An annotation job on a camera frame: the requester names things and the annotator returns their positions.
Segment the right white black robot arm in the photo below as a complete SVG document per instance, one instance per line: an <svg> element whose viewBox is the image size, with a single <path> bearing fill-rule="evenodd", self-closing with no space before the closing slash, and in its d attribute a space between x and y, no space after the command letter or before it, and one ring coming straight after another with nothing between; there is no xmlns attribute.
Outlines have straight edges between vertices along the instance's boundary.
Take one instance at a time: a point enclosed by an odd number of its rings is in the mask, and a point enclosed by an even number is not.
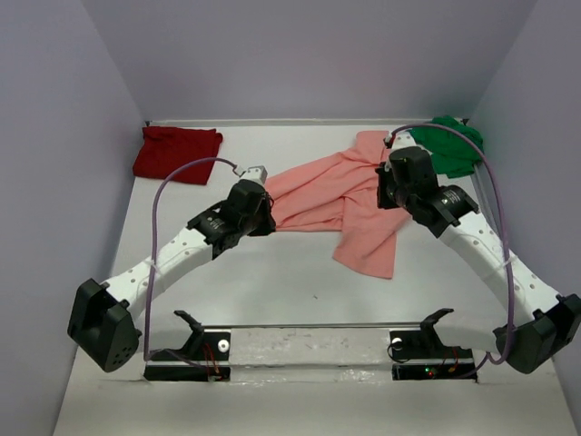
<svg viewBox="0 0 581 436"><path fill-rule="evenodd" d="M439 184L427 151L408 146L377 169L378 205L402 208L454 251L507 312L497 328L486 315L442 308L419 325L419 348L438 356L448 347L497 354L529 374L573 341L580 298L562 295L532 273L487 224L476 202L456 185Z"/></svg>

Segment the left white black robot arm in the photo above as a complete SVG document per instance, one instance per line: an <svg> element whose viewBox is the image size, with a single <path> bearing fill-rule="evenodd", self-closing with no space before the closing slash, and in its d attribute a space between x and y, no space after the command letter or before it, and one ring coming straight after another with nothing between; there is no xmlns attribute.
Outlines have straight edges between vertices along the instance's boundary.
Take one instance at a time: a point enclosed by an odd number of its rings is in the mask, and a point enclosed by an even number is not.
<svg viewBox="0 0 581 436"><path fill-rule="evenodd" d="M120 369L149 343L148 328L138 329L135 323L151 314L155 298L241 238L267 236L275 226L264 178L245 173L225 200L192 218L163 247L153 247L148 258L104 282L80 284L69 337L104 372Z"/></svg>

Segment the pink t shirt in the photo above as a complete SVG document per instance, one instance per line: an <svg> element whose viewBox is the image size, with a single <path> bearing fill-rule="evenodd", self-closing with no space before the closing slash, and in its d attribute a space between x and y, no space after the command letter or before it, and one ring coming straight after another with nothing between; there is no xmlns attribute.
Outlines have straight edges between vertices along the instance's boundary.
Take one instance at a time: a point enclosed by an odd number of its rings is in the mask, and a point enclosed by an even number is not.
<svg viewBox="0 0 581 436"><path fill-rule="evenodd" d="M280 232L338 232L333 259L352 271L391 279L397 232L410 215L380 209L376 168L387 160L382 131L357 133L349 149L270 176L266 190Z"/></svg>

